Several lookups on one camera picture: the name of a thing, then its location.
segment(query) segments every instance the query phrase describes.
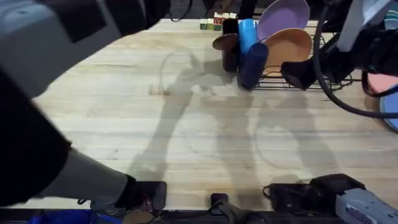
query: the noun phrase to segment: blue object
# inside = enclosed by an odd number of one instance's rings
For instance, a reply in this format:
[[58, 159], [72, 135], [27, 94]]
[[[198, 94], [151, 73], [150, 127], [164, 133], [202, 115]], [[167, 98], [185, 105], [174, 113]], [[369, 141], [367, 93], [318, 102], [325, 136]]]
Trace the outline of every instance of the blue object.
[[[380, 111], [383, 113], [398, 113], [398, 93], [383, 96], [380, 99]], [[392, 129], [398, 131], [398, 119], [384, 119], [384, 121]]]
[[262, 43], [255, 43], [244, 57], [243, 66], [239, 69], [240, 83], [245, 89], [254, 88], [266, 66], [268, 47]]
[[257, 23], [253, 19], [245, 19], [239, 23], [239, 40], [241, 53], [246, 55], [253, 44], [257, 43]]
[[121, 220], [108, 215], [97, 215], [91, 210], [61, 210], [44, 212], [32, 217], [27, 224], [94, 224], [99, 219], [122, 224]]

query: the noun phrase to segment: plate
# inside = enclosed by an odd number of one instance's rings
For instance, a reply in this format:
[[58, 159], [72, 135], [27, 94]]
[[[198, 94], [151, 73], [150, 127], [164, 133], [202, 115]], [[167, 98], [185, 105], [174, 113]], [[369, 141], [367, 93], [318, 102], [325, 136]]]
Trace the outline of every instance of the plate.
[[369, 87], [375, 93], [382, 93], [398, 84], [398, 77], [383, 74], [368, 74]]
[[230, 52], [239, 42], [238, 34], [224, 34], [213, 41], [213, 48]]
[[[383, 96], [380, 99], [380, 111], [383, 113], [398, 113], [398, 93]], [[384, 119], [384, 121], [392, 129], [398, 131], [398, 119]]]
[[288, 28], [304, 29], [310, 19], [310, 8], [304, 0], [277, 0], [261, 15], [257, 26], [259, 40]]
[[264, 73], [278, 72], [283, 62], [302, 62], [308, 59], [312, 49], [310, 34], [302, 29], [289, 28], [270, 36], [264, 44], [269, 55]]

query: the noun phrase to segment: orange plate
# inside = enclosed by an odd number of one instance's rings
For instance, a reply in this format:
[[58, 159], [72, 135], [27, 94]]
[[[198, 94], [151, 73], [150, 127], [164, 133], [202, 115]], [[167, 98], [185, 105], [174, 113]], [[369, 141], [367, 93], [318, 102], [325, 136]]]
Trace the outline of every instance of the orange plate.
[[263, 74], [279, 71], [283, 62], [302, 62], [308, 59], [312, 49], [310, 34], [298, 28], [281, 30], [270, 36], [264, 43], [269, 49], [266, 63], [266, 68], [269, 68], [265, 69]]

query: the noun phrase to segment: black cable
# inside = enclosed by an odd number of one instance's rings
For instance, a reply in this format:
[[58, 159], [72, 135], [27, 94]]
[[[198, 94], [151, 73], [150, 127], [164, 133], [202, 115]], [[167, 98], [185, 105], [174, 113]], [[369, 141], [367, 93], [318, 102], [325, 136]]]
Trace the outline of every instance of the black cable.
[[193, 0], [189, 0], [187, 10], [184, 12], [184, 14], [182, 14], [182, 16], [179, 19], [173, 19], [172, 11], [171, 11], [171, 9], [169, 9], [170, 20], [173, 22], [180, 22], [181, 20], [185, 19], [186, 16], [188, 15], [188, 13], [191, 11], [192, 3], [193, 3]]
[[361, 76], [362, 76], [362, 89], [367, 95], [369, 95], [371, 97], [383, 97], [383, 96], [388, 96], [388, 95], [398, 92], [398, 85], [396, 85], [396, 86], [390, 88], [389, 90], [386, 90], [381, 93], [371, 93], [369, 90], [368, 73], [365, 71], [362, 71]]
[[361, 116], [366, 116], [369, 118], [398, 118], [398, 113], [380, 113], [380, 112], [373, 112], [373, 111], [365, 111], [365, 110], [360, 110], [357, 108], [354, 108], [350, 105], [347, 105], [346, 103], [342, 102], [339, 98], [337, 98], [333, 92], [330, 90], [328, 85], [326, 84], [325, 78], [323, 77], [321, 66], [320, 66], [320, 59], [319, 59], [319, 48], [320, 48], [320, 39], [322, 35], [322, 25], [325, 23], [326, 20], [326, 15], [328, 13], [328, 10], [330, 8], [330, 5], [326, 5], [321, 13], [320, 19], [318, 21], [317, 29], [315, 31], [315, 38], [313, 42], [313, 69], [315, 72], [315, 76], [319, 82], [319, 85], [321, 86], [322, 90], [325, 92], [326, 96], [334, 102], [337, 106], [340, 108], [343, 108], [344, 110], [354, 113], [357, 115]]

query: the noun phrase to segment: wooden table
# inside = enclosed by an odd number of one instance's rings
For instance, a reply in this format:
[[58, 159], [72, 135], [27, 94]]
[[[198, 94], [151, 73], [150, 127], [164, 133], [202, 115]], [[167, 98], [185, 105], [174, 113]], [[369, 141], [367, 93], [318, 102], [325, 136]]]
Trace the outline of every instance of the wooden table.
[[[162, 21], [70, 69], [35, 102], [82, 153], [166, 181], [168, 209], [207, 208], [213, 192], [270, 209], [263, 186], [332, 173], [398, 207], [395, 134], [321, 91], [239, 90], [211, 47], [219, 34], [197, 20]], [[358, 84], [338, 96], [365, 107]], [[82, 208], [59, 198], [15, 207]]]

